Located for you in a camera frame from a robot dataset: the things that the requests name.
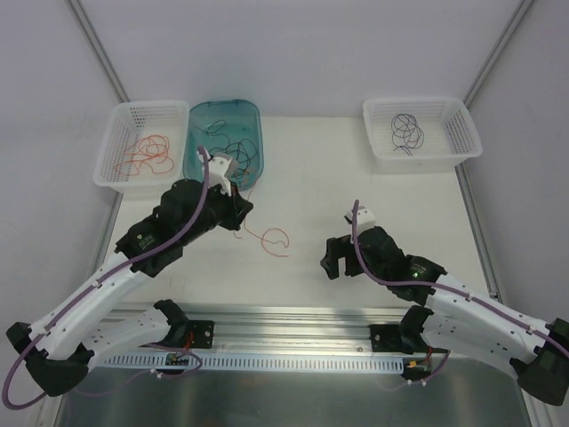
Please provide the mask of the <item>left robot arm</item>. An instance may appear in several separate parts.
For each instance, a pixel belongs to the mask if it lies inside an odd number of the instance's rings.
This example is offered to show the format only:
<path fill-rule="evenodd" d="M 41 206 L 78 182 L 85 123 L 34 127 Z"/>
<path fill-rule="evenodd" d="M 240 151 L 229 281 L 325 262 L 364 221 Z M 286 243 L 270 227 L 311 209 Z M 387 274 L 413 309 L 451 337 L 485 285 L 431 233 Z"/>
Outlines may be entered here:
<path fill-rule="evenodd" d="M 6 336 L 44 395 L 73 390 L 100 362 L 140 346 L 186 351 L 199 323 L 171 299 L 155 302 L 133 320 L 111 328 L 100 322 L 129 293 L 178 261 L 186 245 L 221 227 L 241 228 L 253 204 L 235 183 L 176 181 L 151 214 L 133 224 L 114 253 L 57 309 L 29 324 L 16 322 Z"/>

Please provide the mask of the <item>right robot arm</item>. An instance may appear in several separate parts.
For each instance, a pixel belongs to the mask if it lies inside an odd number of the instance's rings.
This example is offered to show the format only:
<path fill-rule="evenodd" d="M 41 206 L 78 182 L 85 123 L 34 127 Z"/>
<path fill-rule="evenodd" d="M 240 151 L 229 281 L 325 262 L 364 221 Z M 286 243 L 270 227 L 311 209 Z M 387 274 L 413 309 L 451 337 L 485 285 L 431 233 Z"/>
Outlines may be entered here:
<path fill-rule="evenodd" d="M 568 323 L 532 318 L 474 293 L 435 262 L 405 254 L 381 227 L 328 238 L 320 264 L 329 279 L 367 275 L 410 302 L 392 351 L 447 350 L 485 363 L 536 399 L 559 407 L 568 393 Z"/>

